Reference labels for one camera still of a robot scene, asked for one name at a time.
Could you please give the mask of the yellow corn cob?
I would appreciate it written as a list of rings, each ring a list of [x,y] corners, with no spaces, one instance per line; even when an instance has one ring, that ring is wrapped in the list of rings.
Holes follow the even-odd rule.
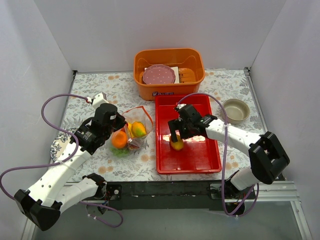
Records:
[[[128,122],[127,123],[127,128],[128,128],[130,137],[132,138],[134,136],[133,133],[132,133],[132,124]]]

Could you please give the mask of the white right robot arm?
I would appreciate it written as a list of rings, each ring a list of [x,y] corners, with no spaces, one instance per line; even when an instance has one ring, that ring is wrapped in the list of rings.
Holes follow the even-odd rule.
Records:
[[[225,146],[249,157],[249,167],[236,171],[224,181],[224,189],[232,199],[239,198],[245,189],[258,183],[272,184],[290,164],[278,137],[270,131],[258,134],[226,125],[211,114],[202,116],[191,104],[179,104],[175,110],[178,118],[168,121],[172,142],[202,136],[224,142]]]

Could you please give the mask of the dark red fruit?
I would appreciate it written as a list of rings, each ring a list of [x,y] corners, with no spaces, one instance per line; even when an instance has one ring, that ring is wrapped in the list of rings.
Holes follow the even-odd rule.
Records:
[[[130,150],[136,150],[141,147],[141,141],[138,138],[130,138],[127,144]]]

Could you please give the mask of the orange tangerine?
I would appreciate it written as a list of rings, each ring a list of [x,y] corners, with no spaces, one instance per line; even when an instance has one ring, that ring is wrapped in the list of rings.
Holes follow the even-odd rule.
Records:
[[[116,149],[123,149],[127,145],[127,141],[127,134],[122,130],[116,131],[112,134],[111,144]]]

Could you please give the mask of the green lettuce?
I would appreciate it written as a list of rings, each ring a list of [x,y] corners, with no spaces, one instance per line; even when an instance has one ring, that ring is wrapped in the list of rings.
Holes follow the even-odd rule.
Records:
[[[109,149],[111,151],[111,153],[118,157],[118,158],[123,158],[123,157],[126,157],[128,156],[131,152],[130,150],[127,148],[127,147],[124,147],[124,148],[114,148],[114,147],[111,147]]]

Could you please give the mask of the yellow lemon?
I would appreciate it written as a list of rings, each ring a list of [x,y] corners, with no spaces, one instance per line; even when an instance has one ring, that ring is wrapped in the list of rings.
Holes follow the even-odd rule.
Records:
[[[184,148],[184,142],[181,139],[181,137],[179,135],[176,136],[177,137],[177,142],[173,142],[172,138],[169,138],[169,143],[170,146],[175,150],[175,151],[180,151]]]

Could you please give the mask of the clear zip top bag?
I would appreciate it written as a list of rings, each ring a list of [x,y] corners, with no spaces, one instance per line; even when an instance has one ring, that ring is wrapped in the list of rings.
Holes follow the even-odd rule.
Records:
[[[144,106],[134,107],[123,113],[126,124],[111,135],[110,152],[123,158],[135,154],[145,144],[146,137],[153,129],[153,120]]]

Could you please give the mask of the yellow green mango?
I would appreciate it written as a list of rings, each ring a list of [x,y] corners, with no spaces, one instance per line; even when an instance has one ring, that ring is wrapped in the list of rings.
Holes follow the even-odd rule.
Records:
[[[135,121],[131,125],[131,131],[136,138],[142,138],[147,134],[145,125],[142,122]]]

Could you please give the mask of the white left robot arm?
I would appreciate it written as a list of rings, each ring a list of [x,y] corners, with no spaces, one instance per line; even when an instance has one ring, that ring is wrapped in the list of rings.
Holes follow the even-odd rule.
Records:
[[[65,150],[56,160],[56,165],[27,190],[18,190],[14,199],[20,211],[40,230],[50,229],[60,215],[78,202],[93,197],[101,200],[107,193],[105,179],[91,173],[71,187],[65,183],[75,171],[103,146],[113,132],[126,124],[118,108],[111,103],[102,103],[93,117],[86,119],[71,137]]]

